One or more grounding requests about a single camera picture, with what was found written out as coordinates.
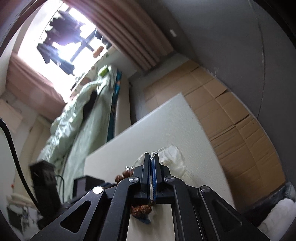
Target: clear plastic bag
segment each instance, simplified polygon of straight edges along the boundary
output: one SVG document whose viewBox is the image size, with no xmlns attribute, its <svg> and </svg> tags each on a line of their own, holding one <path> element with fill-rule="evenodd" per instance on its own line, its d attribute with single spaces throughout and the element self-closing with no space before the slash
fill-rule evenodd
<svg viewBox="0 0 296 241">
<path fill-rule="evenodd" d="M 182 154 L 176 146 L 170 145 L 169 147 L 163 147 L 158 151 L 145 153 L 149 153 L 151 155 L 151 158 L 153 158 L 155 154 L 158 154 L 159 163 L 169 167 L 172 176 L 181 178 L 184 175 L 186 166 Z M 143 165 L 144 154 L 136 160 L 134 167 Z"/>
</svg>

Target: black cable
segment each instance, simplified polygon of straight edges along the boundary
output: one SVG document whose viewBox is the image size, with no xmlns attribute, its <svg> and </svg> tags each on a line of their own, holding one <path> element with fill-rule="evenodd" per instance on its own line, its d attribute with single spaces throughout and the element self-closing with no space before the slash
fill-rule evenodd
<svg viewBox="0 0 296 241">
<path fill-rule="evenodd" d="M 3 130 L 3 132 L 5 134 L 5 137 L 7 139 L 7 142 L 8 142 L 10 151 L 11 151 L 11 155 L 12 155 L 13 161 L 15 163 L 15 167 L 17 169 L 17 173 L 20 176 L 20 179 L 22 181 L 22 184 L 24 185 L 27 193 L 29 194 L 29 197 L 31 198 L 31 200 L 35 204 L 36 208 L 39 210 L 39 208 L 38 208 L 38 202 L 36 201 L 34 195 L 32 194 L 32 192 L 31 192 L 31 190 L 30 190 L 30 188 L 29 188 L 29 186 L 28 186 L 28 184 L 26 182 L 26 179 L 24 177 L 24 174 L 22 173 L 22 168 L 20 167 L 20 162 L 19 162 L 19 160 L 17 158 L 17 153 L 15 151 L 15 146 L 13 144 L 13 140 L 12 140 L 11 134 L 9 132 L 9 129 L 8 129 L 7 125 L 5 124 L 5 122 L 2 120 L 1 117 L 0 117 L 0 127 Z"/>
<path fill-rule="evenodd" d="M 61 180 L 63 181 L 63 203 L 64 203 L 64 193 L 65 193 L 65 180 L 63 179 L 63 177 L 61 175 L 56 175 L 56 177 L 60 177 Z"/>
</svg>

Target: pink curtain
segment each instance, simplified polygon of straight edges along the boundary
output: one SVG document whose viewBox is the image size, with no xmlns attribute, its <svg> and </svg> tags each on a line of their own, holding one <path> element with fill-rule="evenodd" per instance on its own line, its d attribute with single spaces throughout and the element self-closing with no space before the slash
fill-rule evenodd
<svg viewBox="0 0 296 241">
<path fill-rule="evenodd" d="M 7 70 L 6 88 L 21 102 L 35 109 L 44 117 L 54 120 L 66 105 L 53 84 L 36 72 L 16 53 L 12 53 Z"/>
<path fill-rule="evenodd" d="M 92 21 L 139 69 L 149 70 L 173 51 L 164 34 L 134 0 L 63 1 Z"/>
</svg>

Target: white table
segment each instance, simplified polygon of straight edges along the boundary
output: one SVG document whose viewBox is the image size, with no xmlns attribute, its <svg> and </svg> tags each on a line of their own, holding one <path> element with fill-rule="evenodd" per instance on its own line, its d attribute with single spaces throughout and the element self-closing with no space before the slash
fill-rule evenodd
<svg viewBox="0 0 296 241">
<path fill-rule="evenodd" d="M 217 156 L 195 114 L 178 94 L 86 158 L 84 174 L 114 182 L 145 151 L 175 145 L 181 151 L 186 184 L 210 186 L 234 207 L 231 192 Z M 175 240 L 170 205 L 153 207 L 146 225 L 130 218 L 128 241 Z"/>
</svg>

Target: cardboard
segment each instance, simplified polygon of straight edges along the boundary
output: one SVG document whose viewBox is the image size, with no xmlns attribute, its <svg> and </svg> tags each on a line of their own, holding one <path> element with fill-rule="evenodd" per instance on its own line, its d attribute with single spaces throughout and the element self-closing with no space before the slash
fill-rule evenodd
<svg viewBox="0 0 296 241">
<path fill-rule="evenodd" d="M 280 160 L 258 121 L 203 68 L 186 62 L 147 88 L 149 111 L 182 92 L 225 172 L 237 210 L 244 211 L 285 182 Z"/>
</svg>

